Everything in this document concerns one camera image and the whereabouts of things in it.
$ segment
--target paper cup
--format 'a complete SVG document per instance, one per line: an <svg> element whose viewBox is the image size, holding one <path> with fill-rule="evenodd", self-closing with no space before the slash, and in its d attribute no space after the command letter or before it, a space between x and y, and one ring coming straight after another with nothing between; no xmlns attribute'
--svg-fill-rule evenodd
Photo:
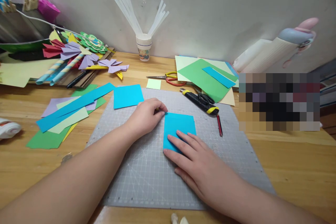
<svg viewBox="0 0 336 224"><path fill-rule="evenodd" d="M139 34L136 37L136 44L139 51L141 61L149 60L149 51L152 46L152 37L147 34Z"/></svg>

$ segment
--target pencil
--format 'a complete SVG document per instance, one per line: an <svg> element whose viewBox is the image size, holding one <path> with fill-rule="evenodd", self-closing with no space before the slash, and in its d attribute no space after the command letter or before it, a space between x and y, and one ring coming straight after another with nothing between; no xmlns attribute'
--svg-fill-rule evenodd
<svg viewBox="0 0 336 224"><path fill-rule="evenodd" d="M218 129L219 129L219 135L222 137L223 136L223 131L222 131L222 124L221 124L221 119L219 118L219 115L217 114L217 122L218 122Z"/></svg>

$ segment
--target left hand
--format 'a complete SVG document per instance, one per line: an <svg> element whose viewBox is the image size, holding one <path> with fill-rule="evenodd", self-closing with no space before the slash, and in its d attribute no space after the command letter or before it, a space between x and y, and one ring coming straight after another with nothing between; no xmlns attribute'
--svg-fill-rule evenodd
<svg viewBox="0 0 336 224"><path fill-rule="evenodd" d="M151 132L166 112L168 109L165 104L156 98L151 98L139 103L125 124L129 126L129 129L134 129L140 138Z"/></svg>

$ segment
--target right hand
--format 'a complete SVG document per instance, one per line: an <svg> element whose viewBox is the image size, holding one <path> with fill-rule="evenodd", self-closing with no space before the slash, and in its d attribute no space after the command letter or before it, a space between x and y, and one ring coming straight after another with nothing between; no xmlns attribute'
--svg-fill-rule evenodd
<svg viewBox="0 0 336 224"><path fill-rule="evenodd" d="M227 166L199 137L176 132L182 140L168 135L185 156L164 149L163 153L177 164L175 173L210 207L231 215L234 203L243 200L247 182Z"/></svg>

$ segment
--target light blue paper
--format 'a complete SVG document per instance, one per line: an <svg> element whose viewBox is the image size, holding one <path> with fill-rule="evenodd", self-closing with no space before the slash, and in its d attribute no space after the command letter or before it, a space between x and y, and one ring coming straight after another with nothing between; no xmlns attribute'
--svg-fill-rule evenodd
<svg viewBox="0 0 336 224"><path fill-rule="evenodd" d="M226 78L224 75L221 75L219 72L217 72L215 69L211 68L210 66L202 68L207 74L214 77L217 81L219 81L221 84L223 84L227 88L231 88L236 83L232 80Z"/></svg>
<svg viewBox="0 0 336 224"><path fill-rule="evenodd" d="M84 94L79 97L77 100L74 100L70 104L64 106L63 108L57 110L55 113L52 113L41 120L37 121L37 125L40 127L42 132L46 132L50 128L54 127L56 124L59 124L64 119L68 118L72 114L76 113L82 107L94 102L101 96L106 95L111 92L115 86L111 83L107 83L104 86L101 86L97 89L92 90L89 93Z"/></svg>
<svg viewBox="0 0 336 224"><path fill-rule="evenodd" d="M176 131L179 130L184 134L188 132L196 135L194 117L191 115L166 113L164 116L164 133L163 133L163 149L170 149L172 151L181 153L167 138L168 135L179 138Z"/></svg>
<svg viewBox="0 0 336 224"><path fill-rule="evenodd" d="M144 101L144 97L142 95L141 86L139 84L132 86L121 86L114 89L114 109L135 106L142 101Z"/></svg>

